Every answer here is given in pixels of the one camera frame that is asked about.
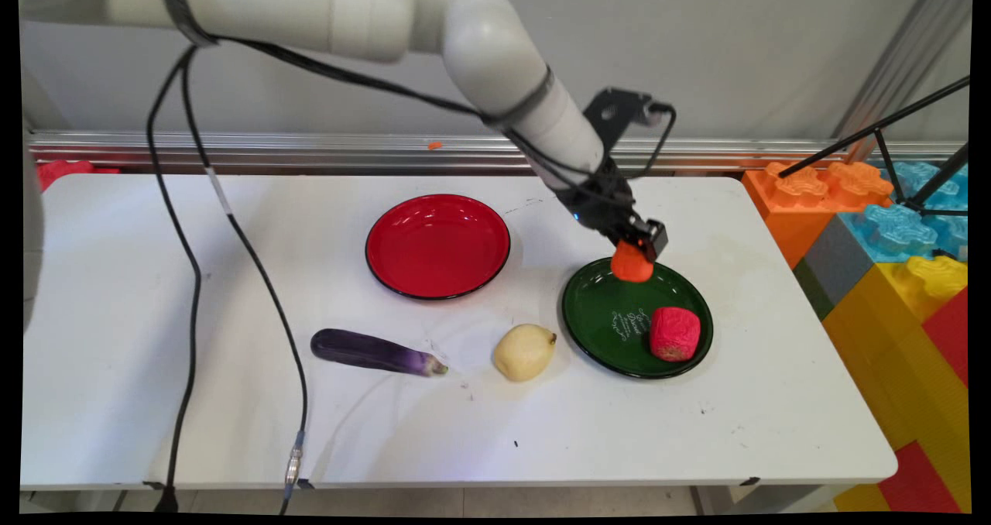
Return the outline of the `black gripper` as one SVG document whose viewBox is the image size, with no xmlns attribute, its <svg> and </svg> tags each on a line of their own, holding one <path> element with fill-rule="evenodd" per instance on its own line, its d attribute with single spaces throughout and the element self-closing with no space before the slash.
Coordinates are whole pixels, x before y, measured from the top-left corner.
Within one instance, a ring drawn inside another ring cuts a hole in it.
<svg viewBox="0 0 991 525">
<path fill-rule="evenodd" d="M 641 221 L 633 210 L 633 191 L 616 162 L 604 160 L 598 169 L 574 187 L 555 196 L 585 228 L 605 236 L 613 245 L 637 247 L 648 263 L 655 263 L 668 244 L 667 229 L 657 219 Z"/>
</svg>

